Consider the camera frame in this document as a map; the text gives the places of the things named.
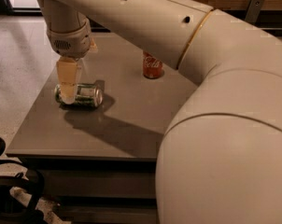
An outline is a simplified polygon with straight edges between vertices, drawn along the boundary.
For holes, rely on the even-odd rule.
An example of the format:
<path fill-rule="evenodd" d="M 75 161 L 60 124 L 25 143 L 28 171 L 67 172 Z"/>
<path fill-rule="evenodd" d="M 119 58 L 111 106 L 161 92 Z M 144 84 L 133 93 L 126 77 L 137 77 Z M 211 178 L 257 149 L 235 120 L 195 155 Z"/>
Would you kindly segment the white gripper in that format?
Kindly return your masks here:
<path fill-rule="evenodd" d="M 58 33 L 48 29 L 47 36 L 52 49 L 63 56 L 56 62 L 60 96 L 65 104 L 71 105 L 76 99 L 82 71 L 81 65 L 74 59 L 83 58 L 90 49 L 92 43 L 90 22 L 84 19 L 83 25 L 74 32 Z"/>

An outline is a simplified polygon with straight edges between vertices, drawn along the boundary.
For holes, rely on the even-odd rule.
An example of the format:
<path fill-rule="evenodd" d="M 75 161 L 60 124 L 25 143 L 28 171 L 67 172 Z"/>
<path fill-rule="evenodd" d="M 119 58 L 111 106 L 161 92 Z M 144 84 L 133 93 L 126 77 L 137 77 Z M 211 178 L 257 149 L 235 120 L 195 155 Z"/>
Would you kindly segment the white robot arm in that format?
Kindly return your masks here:
<path fill-rule="evenodd" d="M 158 153 L 161 224 L 282 224 L 282 42 L 191 0 L 38 0 L 88 17 L 197 85 Z"/>

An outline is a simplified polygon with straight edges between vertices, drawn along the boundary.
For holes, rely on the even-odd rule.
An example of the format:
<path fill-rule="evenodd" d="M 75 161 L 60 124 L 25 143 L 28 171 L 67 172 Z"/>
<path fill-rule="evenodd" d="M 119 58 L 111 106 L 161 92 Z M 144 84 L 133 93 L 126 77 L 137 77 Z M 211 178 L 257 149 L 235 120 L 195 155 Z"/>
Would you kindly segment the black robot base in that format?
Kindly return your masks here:
<path fill-rule="evenodd" d="M 35 180 L 26 180 L 23 173 L 14 176 L 0 175 L 0 224 L 48 224 L 36 206 L 44 189 L 44 177 L 37 170 Z M 31 199 L 27 206 L 11 196 L 12 188 L 26 190 Z"/>

